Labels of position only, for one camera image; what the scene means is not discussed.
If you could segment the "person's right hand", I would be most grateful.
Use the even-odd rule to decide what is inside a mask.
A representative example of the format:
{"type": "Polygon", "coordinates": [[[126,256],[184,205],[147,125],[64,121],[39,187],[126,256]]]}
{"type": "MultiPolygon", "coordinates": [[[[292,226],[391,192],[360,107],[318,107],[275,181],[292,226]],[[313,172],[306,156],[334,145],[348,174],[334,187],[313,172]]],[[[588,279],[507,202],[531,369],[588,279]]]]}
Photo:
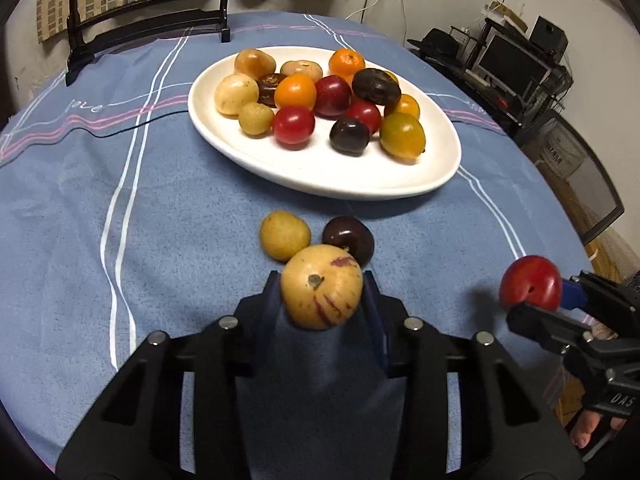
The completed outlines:
{"type": "MultiPolygon", "coordinates": [[[[600,322],[595,322],[592,326],[594,336],[599,339],[615,339],[616,333],[600,322]]],[[[583,410],[578,416],[577,422],[572,430],[570,430],[570,440],[578,448],[585,448],[597,430],[603,416],[597,412],[583,410]]]]}

